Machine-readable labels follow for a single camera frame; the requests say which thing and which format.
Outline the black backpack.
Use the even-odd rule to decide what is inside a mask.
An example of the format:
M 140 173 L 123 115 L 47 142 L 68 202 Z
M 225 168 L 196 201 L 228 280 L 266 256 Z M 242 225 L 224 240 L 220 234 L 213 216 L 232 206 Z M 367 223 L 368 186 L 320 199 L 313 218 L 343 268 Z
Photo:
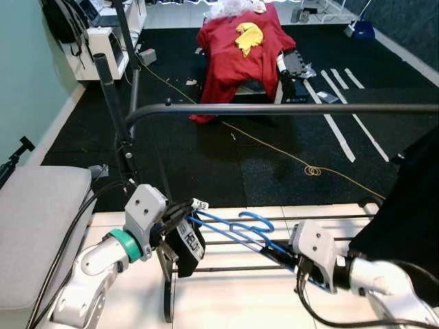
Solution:
M 72 56 L 88 46 L 88 19 L 75 0 L 38 0 L 54 40 L 68 45 Z

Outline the blue plastic hanger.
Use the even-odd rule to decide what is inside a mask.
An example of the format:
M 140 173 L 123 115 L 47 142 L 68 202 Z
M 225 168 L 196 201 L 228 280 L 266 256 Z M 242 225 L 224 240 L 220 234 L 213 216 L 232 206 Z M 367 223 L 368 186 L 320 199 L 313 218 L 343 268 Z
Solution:
M 262 257 L 264 256 L 261 254 L 261 248 L 264 246 L 264 241 L 266 241 L 266 239 L 273 241 L 273 239 L 269 237 L 269 234 L 276 231 L 274 224 L 269 219 L 252 211 L 240 212 L 238 214 L 238 219 L 236 220 L 223 219 L 223 217 L 218 217 L 204 210 L 196 210 L 195 213 L 198 214 L 200 219 L 190 218 L 190 220 L 192 222 L 200 223 L 201 228 L 206 228 L 210 231 L 219 233 L 230 242 L 244 245 L 244 247 L 247 247 L 255 254 L 260 254 Z M 284 243 L 284 245 L 287 245 L 287 248 L 293 251 L 291 245 L 288 243 Z M 295 273 L 301 271 L 305 277 L 305 282 L 323 289 L 324 285 L 321 281 L 314 281 L 314 279 L 311 278 L 311 270 L 305 270 L 304 267 L 302 267 L 302 260 L 304 260 L 305 257 L 299 254 L 298 256 L 299 263 L 296 267 Z

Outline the black metal clothes rack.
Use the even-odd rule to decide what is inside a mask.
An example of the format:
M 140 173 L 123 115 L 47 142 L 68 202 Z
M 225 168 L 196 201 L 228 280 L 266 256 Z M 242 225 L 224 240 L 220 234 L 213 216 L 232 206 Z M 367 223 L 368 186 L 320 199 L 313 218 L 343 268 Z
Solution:
M 119 100 L 106 56 L 102 53 L 95 54 L 92 58 L 97 66 L 98 77 L 101 82 L 106 103 L 112 116 L 116 131 L 115 145 L 117 162 L 120 172 L 119 186 L 132 197 L 138 187 L 138 175 L 134 168 L 134 161 L 128 157 L 128 150 L 132 143 L 132 131 L 138 120 L 160 114 L 248 114 L 248 115 L 298 115 L 298 114 L 329 114 L 332 112 L 360 113 L 376 112 L 385 113 L 383 106 L 308 106 L 308 104 L 182 104 L 174 106 L 171 103 L 144 106 L 129 113 L 122 118 L 119 113 Z M 174 259 L 166 255 L 163 248 L 152 250 L 152 229 L 150 232 L 150 247 L 141 248 L 137 241 L 129 235 L 124 228 L 112 230 L 104 237 L 100 244 L 92 245 L 78 258 L 71 277 L 60 295 L 65 297 L 75 287 L 93 289 L 95 294 L 92 303 L 76 309 L 74 319 L 82 319 L 85 323 L 95 320 L 99 315 L 99 307 L 103 304 L 106 289 L 112 285 L 113 280 L 128 268 L 128 265 L 139 260 L 149 260 L 157 255 L 163 267 L 163 275 L 167 282 L 171 282 L 174 272 Z

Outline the black t-shirt with gold print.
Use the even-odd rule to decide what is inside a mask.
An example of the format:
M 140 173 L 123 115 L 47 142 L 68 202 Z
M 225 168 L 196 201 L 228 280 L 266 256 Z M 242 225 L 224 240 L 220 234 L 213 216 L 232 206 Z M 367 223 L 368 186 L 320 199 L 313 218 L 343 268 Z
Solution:
M 409 145 L 392 163 L 397 179 L 377 214 L 349 242 L 348 250 L 368 260 L 417 265 L 405 270 L 417 296 L 439 303 L 439 129 Z

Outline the red shirt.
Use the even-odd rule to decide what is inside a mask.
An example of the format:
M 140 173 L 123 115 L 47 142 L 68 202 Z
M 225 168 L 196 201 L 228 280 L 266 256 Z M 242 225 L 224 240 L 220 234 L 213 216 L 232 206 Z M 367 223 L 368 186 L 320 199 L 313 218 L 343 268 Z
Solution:
M 200 103 L 230 103 L 238 88 L 250 79 L 265 88 L 270 101 L 275 100 L 280 82 L 277 58 L 295 50 L 294 39 L 283 31 L 273 3 L 254 0 L 258 10 L 247 8 L 228 12 L 213 4 L 198 32 L 198 46 L 206 52 L 208 69 Z M 239 25 L 255 24 L 263 32 L 260 44 L 249 54 L 239 48 Z

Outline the blue dustpan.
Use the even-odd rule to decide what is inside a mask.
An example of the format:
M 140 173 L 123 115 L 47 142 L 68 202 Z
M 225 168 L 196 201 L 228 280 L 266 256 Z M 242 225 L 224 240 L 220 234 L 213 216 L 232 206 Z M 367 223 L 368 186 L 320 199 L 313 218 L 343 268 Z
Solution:
M 352 21 L 343 30 L 344 34 L 349 38 L 357 38 L 358 40 L 372 40 L 375 38 L 375 30 L 371 22 L 368 20 Z

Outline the black garment with printed band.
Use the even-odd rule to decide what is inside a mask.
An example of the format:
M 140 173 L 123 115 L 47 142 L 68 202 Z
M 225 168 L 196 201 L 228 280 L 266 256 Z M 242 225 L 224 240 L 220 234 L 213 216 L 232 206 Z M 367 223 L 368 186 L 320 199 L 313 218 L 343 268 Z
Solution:
M 192 219 L 200 219 L 198 214 L 195 213 L 196 210 L 204 210 L 209 207 L 207 202 L 191 198 L 193 201 L 193 213 L 189 216 L 189 221 L 191 222 L 193 232 L 191 233 L 191 247 L 193 249 L 192 253 L 175 253 L 176 266 L 178 266 L 178 276 L 179 277 L 189 277 L 192 275 L 195 269 L 197 269 L 198 263 L 203 260 L 206 254 L 206 241 L 202 235 L 200 228 L 200 223 L 192 222 Z

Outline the white cabinet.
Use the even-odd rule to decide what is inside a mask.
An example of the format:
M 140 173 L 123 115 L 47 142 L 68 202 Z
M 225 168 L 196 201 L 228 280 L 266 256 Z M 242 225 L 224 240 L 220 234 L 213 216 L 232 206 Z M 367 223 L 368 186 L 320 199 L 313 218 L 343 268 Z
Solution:
M 114 80 L 122 78 L 130 62 L 123 41 L 122 28 L 119 25 L 100 25 L 101 19 L 109 19 L 116 15 L 116 10 L 102 0 L 72 0 L 84 13 L 85 24 L 88 26 L 88 44 L 82 45 L 82 53 L 75 43 L 61 44 L 70 69 L 75 78 L 80 81 L 97 81 L 99 75 L 92 60 L 97 53 L 106 54 L 110 74 Z

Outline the long white floor strip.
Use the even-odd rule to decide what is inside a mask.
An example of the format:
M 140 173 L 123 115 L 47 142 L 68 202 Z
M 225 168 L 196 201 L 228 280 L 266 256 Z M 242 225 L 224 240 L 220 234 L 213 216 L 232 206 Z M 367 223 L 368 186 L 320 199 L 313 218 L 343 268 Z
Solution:
M 339 88 L 336 86 L 335 80 L 329 77 L 329 74 L 327 74 L 326 70 L 320 70 L 320 74 L 326 80 L 330 88 L 332 88 L 332 90 L 335 91 L 336 97 L 338 97 L 339 100 L 341 100 L 341 102 L 345 104 L 345 106 L 347 106 L 348 101 L 345 98 L 345 96 L 342 94 L 342 91 L 340 91 Z M 360 128 L 363 130 L 364 134 L 369 138 L 369 141 L 371 142 L 371 144 L 373 144 L 373 147 L 375 147 L 377 153 L 379 153 L 379 155 L 383 158 L 385 162 L 389 162 L 390 159 L 387 156 L 387 153 L 385 152 L 385 150 L 383 150 L 383 147 L 379 144 L 379 142 L 377 142 L 376 138 L 373 137 L 371 131 L 367 128 L 367 126 L 364 125 L 364 122 L 361 121 L 361 119 L 359 118 L 359 116 L 357 116 L 357 114 L 352 114 L 352 116 L 355 122 L 357 122 L 357 124 L 360 125 Z
M 313 87 L 311 87 L 310 82 L 307 80 L 303 81 L 303 85 L 305 86 L 305 90 L 307 90 L 308 94 L 310 94 L 311 99 L 316 102 L 316 104 L 323 104 L 323 101 L 317 96 L 316 91 Z M 348 158 L 349 162 L 355 161 L 355 156 L 352 151 L 352 149 L 349 147 L 349 144 L 343 134 L 341 133 L 337 123 L 335 120 L 333 120 L 332 116 L 330 114 L 324 114 L 324 118 L 326 119 L 326 122 L 329 124 L 329 127 L 331 131 L 333 132 L 333 135 L 335 135 L 336 140 L 339 142 L 340 147 L 342 148 L 343 154 Z

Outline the grey power adapter box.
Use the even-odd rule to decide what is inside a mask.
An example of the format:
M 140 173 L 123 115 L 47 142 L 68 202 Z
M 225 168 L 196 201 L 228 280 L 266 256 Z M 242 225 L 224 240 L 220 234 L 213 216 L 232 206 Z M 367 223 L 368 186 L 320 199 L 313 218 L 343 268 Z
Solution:
M 143 66 L 149 66 L 151 63 L 157 61 L 157 54 L 154 48 L 147 48 L 139 53 Z

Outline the thin black stand pole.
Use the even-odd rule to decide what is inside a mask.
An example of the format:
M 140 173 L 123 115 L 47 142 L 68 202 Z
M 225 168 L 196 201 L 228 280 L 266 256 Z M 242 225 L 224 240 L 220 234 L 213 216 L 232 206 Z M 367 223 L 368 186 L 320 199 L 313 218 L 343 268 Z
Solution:
M 123 43 L 125 44 L 126 53 L 128 53 L 128 69 L 130 72 L 130 113 L 134 113 L 138 109 L 138 98 L 140 91 L 140 74 L 141 63 L 140 56 L 134 48 L 134 41 L 130 34 L 128 26 L 128 14 L 126 14 L 123 0 L 112 0 L 113 8 L 116 10 L 116 17 L 119 21 L 119 29 L 122 35 Z

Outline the white plastic bag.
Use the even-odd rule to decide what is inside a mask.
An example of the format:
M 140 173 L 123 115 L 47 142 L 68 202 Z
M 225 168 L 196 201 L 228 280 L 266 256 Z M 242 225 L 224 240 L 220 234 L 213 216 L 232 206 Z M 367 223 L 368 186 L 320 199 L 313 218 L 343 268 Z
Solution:
M 233 18 L 246 12 L 263 14 L 267 12 L 267 4 L 263 0 L 210 0 L 210 9 L 204 13 L 207 20 Z

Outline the short white floor strip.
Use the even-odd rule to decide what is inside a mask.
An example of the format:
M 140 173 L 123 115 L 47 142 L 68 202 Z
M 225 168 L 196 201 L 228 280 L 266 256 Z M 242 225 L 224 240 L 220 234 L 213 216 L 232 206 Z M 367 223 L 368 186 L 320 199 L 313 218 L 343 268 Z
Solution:
M 355 74 L 348 68 L 345 68 L 344 71 L 346 72 L 347 76 L 351 81 L 356 85 L 360 90 L 363 90 L 365 87 L 364 85 L 355 77 Z
M 333 74 L 333 76 L 335 76 L 336 81 L 338 81 L 338 84 L 343 88 L 343 90 L 348 90 L 348 85 L 346 84 L 346 82 L 343 80 L 341 74 L 338 72 L 337 69 L 331 69 L 331 72 Z

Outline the black rubber floor mat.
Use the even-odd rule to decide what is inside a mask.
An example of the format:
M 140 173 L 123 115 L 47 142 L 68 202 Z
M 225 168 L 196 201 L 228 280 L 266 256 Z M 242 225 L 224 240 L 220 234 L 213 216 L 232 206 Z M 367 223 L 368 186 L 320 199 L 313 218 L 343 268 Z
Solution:
M 342 25 L 286 25 L 298 52 L 316 69 L 317 92 L 335 91 L 320 74 L 337 69 L 349 103 L 437 103 L 433 82 L 376 40 L 353 40 Z M 348 78 L 350 69 L 364 85 Z M 322 115 L 222 117 L 195 123 L 185 115 L 141 120 L 134 159 L 142 181 L 172 199 L 195 197 L 216 208 L 350 204 L 388 195 L 396 154 L 438 125 L 436 116 L 357 114 L 383 147 L 385 162 L 351 114 L 333 120 L 352 149 L 349 162 Z

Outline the black selfie stick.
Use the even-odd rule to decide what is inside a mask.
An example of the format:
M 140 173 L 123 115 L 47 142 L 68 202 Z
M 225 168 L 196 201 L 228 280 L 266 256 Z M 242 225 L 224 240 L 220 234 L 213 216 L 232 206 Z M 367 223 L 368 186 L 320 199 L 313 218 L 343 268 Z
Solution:
M 28 137 L 22 136 L 19 141 L 20 147 L 14 151 L 3 166 L 0 166 L 0 188 L 3 188 L 3 185 L 6 184 L 10 176 L 12 176 L 22 154 L 24 154 L 25 151 L 34 151 L 35 145 Z

